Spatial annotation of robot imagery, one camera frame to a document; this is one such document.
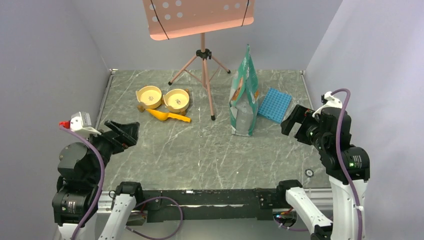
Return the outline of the yellow plastic food scoop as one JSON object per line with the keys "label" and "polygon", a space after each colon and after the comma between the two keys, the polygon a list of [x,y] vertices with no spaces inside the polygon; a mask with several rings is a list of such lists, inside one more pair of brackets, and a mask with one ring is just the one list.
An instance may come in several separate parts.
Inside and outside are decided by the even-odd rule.
{"label": "yellow plastic food scoop", "polygon": [[180,120],[186,123],[190,123],[192,121],[189,117],[172,112],[162,112],[155,109],[147,109],[146,111],[160,121],[166,121],[167,119]]}

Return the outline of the green pet food bag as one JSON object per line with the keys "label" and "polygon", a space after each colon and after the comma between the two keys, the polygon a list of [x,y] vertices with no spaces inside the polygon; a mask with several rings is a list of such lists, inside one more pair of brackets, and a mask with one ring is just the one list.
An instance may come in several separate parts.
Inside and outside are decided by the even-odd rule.
{"label": "green pet food bag", "polygon": [[232,79],[228,103],[231,133],[242,137],[253,135],[259,109],[259,80],[250,50],[247,45]]}

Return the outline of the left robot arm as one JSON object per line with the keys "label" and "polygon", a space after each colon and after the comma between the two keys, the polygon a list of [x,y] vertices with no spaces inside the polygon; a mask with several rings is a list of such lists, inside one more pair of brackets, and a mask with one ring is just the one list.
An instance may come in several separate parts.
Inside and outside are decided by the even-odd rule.
{"label": "left robot arm", "polygon": [[54,222],[64,240],[94,240],[98,202],[105,169],[111,156],[137,144],[139,122],[105,122],[108,131],[99,131],[75,116],[59,123],[59,128],[78,142],[64,147],[59,154],[59,178],[52,199]]}

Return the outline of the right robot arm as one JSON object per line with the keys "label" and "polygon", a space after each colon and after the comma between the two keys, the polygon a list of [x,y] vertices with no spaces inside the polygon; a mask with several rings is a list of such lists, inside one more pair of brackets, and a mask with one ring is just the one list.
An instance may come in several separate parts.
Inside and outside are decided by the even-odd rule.
{"label": "right robot arm", "polygon": [[281,132],[287,136],[294,124],[299,123],[295,139],[318,151],[331,185],[333,218],[324,216],[298,180],[280,181],[276,202],[282,208],[294,208],[312,240],[363,240],[369,155],[363,148],[351,144],[352,119],[344,109],[325,107],[317,118],[313,113],[307,107],[296,105],[281,123]]}

